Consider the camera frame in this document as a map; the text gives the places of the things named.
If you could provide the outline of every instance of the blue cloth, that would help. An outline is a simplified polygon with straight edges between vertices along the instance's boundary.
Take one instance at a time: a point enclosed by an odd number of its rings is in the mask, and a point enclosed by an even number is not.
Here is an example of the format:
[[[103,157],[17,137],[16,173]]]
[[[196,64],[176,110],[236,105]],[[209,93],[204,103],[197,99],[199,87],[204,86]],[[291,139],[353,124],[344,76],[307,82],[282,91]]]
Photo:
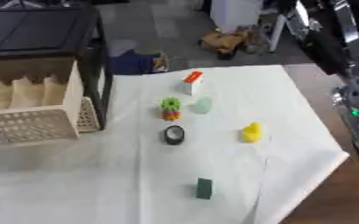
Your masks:
[[[109,58],[109,69],[113,74],[152,74],[155,67],[154,58],[159,54],[138,54],[134,49],[118,57]]]

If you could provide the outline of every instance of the green light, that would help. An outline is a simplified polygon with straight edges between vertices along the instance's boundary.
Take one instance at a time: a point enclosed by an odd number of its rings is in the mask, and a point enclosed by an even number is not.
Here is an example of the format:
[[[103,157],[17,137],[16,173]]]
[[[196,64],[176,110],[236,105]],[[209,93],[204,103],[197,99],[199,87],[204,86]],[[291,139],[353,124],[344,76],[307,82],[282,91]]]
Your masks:
[[[351,115],[353,115],[353,116],[358,116],[359,115],[359,110],[357,110],[357,109],[351,109]]]

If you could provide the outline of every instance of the round green object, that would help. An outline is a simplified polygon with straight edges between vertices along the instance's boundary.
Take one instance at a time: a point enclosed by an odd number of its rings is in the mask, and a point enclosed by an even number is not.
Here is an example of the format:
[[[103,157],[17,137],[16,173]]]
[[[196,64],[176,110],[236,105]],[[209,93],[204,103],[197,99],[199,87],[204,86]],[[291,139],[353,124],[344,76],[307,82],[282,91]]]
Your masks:
[[[196,104],[194,104],[194,112],[197,114],[205,115],[212,108],[212,100],[209,97],[204,97],[199,99]]]

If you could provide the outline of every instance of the toy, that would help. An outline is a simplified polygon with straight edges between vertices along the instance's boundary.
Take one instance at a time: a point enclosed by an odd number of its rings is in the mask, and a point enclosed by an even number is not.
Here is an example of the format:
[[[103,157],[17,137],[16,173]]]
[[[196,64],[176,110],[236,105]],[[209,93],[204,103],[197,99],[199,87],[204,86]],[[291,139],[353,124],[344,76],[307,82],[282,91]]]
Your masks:
[[[246,143],[255,143],[262,137],[261,124],[254,122],[243,129],[243,141]]]
[[[212,196],[212,180],[199,178],[197,181],[196,197],[202,200],[210,200]]]
[[[166,98],[162,101],[162,116],[167,121],[180,118],[180,100],[177,98]]]
[[[204,73],[192,72],[184,79],[183,88],[187,95],[194,95],[204,79]]]
[[[192,111],[199,115],[207,114],[211,110],[211,108],[212,108],[212,100],[211,100],[211,98],[208,98],[208,97],[199,99],[191,107]]]

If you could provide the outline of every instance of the block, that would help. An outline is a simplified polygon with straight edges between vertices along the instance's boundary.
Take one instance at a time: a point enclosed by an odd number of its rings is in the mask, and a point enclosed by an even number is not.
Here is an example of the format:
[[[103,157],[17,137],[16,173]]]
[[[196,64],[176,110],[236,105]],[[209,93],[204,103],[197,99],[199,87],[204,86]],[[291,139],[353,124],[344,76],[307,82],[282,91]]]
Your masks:
[[[197,181],[196,197],[202,200],[210,200],[212,196],[212,180],[199,178]]]
[[[194,95],[204,81],[204,73],[192,72],[183,80],[183,90],[187,95]]]

